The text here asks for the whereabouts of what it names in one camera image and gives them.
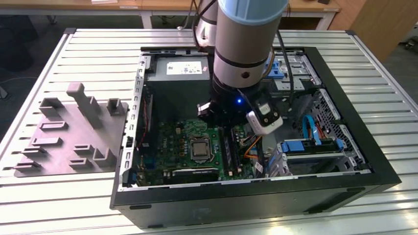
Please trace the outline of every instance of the gray 3d-printed holder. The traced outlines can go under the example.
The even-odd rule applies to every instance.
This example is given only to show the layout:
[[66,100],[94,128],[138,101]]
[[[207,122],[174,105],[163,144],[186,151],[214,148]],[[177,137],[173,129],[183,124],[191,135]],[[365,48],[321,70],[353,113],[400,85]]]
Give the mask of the gray 3d-printed holder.
[[115,171],[128,105],[114,98],[99,104],[82,83],[71,83],[67,94],[78,104],[42,102],[46,117],[22,151],[16,177]]

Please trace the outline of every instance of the wooden cabinet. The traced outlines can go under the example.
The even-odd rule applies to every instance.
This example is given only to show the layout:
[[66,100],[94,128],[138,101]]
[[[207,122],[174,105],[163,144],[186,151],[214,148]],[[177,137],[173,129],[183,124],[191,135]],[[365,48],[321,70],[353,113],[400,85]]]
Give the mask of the wooden cabinet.
[[418,21],[418,0],[334,0],[341,6],[329,30],[353,30],[385,61]]

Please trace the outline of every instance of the cpu socket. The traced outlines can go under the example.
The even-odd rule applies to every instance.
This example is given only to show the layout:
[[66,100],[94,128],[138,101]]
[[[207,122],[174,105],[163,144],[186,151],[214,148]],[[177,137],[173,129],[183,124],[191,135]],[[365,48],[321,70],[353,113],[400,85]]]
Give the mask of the cpu socket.
[[190,158],[197,163],[205,163],[211,159],[211,147],[209,138],[191,138],[190,148]]

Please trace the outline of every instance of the power supply label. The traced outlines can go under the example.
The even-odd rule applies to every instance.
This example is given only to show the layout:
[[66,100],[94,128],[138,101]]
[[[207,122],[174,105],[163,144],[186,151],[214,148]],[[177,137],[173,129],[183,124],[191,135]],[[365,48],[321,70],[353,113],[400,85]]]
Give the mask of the power supply label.
[[202,74],[202,62],[201,61],[181,61],[167,63],[167,75],[179,74]]

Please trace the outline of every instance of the screw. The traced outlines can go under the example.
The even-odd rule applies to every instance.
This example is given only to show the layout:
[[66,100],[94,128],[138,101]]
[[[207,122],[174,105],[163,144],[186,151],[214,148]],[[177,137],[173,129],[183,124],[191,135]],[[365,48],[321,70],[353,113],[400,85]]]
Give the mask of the screw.
[[249,77],[250,77],[250,73],[249,73],[249,72],[243,72],[243,73],[241,74],[241,76],[242,76],[242,78],[249,78]]

